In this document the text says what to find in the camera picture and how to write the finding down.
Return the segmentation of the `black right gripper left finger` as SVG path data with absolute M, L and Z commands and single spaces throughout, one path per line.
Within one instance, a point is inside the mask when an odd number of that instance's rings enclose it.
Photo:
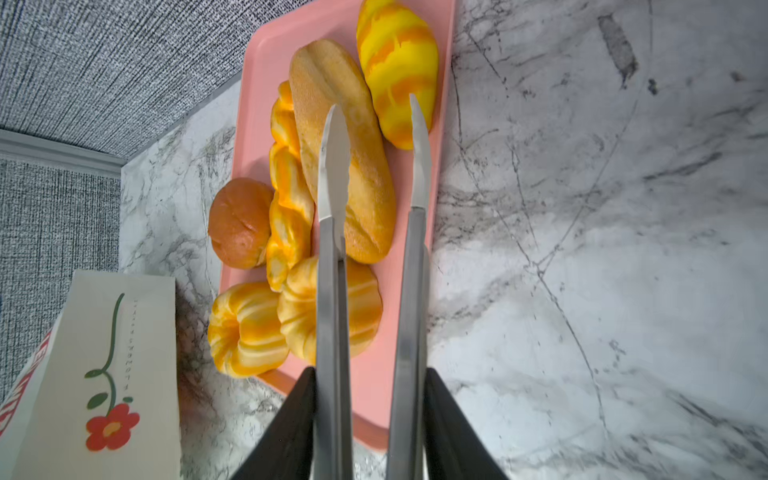
M 308 479 L 313 458 L 316 375 L 307 367 L 232 479 Z

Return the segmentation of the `metal tongs with white tips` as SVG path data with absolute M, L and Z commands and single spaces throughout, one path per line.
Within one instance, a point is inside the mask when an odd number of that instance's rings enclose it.
M 400 304 L 390 414 L 387 476 L 419 479 L 423 474 L 423 402 L 426 373 L 426 208 L 432 165 L 424 115 L 410 99 L 413 183 L 404 259 L 406 293 Z M 353 476 L 350 356 L 375 338 L 383 316 L 378 281 L 370 268 L 349 262 L 344 224 L 348 203 L 350 139 L 342 109 L 330 108 L 318 167 L 319 253 L 316 285 L 316 413 L 314 476 Z

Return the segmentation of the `white floral paper bag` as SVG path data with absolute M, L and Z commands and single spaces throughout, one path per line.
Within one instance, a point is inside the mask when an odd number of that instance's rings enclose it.
M 175 282 L 78 270 L 1 406 L 5 479 L 181 475 Z

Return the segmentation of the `long orange fake bread loaf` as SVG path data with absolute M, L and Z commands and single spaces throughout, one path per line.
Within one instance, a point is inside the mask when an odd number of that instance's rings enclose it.
M 289 84 L 301 165 L 313 199 L 318 198 L 318 162 L 327 114 L 334 105 L 343 110 L 350 140 L 346 252 L 363 264 L 382 261 L 393 242 L 396 196 L 371 94 L 360 68 L 339 43 L 320 39 L 295 52 Z

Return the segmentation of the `yellow striped oval fake bread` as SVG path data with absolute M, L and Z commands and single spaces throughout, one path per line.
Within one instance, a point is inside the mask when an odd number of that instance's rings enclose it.
M 427 127 L 436 104 L 439 51 L 432 29 L 399 1 L 364 1 L 356 45 L 384 137 L 411 150 L 410 96 L 416 96 Z

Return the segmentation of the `round brown fake bun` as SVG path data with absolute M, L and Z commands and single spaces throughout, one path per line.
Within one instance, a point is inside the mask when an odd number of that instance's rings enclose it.
M 216 194 L 208 235 L 223 264 L 249 270 L 266 261 L 272 200 L 273 190 L 251 178 L 232 179 Z

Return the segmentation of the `small yellow fake bread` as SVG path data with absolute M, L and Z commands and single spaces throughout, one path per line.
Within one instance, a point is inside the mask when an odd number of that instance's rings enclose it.
M 377 335 L 383 314 L 378 280 L 371 268 L 352 259 L 347 266 L 347 308 L 352 357 L 365 351 Z M 277 316 L 290 352 L 310 365 L 316 363 L 316 293 L 318 258 L 297 263 L 279 295 Z

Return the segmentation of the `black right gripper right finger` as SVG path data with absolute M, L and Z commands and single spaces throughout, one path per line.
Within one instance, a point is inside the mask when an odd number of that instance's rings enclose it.
M 423 415 L 430 479 L 507 479 L 434 368 L 426 369 Z

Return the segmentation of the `yellow twisted fake bread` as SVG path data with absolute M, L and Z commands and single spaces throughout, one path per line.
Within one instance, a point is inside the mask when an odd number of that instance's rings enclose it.
M 269 173 L 274 197 L 269 208 L 266 278 L 272 291 L 280 292 L 290 270 L 311 253 L 315 209 L 302 171 L 294 102 L 287 81 L 278 87 L 270 131 L 274 144 L 269 152 Z

